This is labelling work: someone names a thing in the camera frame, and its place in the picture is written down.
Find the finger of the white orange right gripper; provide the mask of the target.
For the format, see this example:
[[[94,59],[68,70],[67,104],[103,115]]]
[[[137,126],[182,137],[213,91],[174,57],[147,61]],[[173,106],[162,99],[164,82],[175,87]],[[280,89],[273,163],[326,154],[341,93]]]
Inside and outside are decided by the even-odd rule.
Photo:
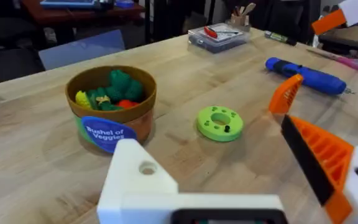
[[[345,0],[339,9],[311,24],[316,35],[320,35],[342,24],[353,26],[358,23],[358,0]]]

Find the bare white left gripper left finger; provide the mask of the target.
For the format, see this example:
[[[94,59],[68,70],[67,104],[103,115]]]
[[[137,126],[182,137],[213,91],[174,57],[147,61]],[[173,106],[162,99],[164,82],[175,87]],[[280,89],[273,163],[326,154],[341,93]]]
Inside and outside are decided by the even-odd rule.
[[[123,223],[121,204],[132,194],[177,194],[175,179],[134,139],[117,142],[97,206],[100,223]]]

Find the white orange left gripper right finger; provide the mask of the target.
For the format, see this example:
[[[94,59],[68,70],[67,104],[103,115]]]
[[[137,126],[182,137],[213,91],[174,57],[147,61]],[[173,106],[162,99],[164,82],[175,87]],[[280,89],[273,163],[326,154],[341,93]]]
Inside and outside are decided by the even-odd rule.
[[[294,116],[282,135],[332,223],[358,223],[358,146]]]

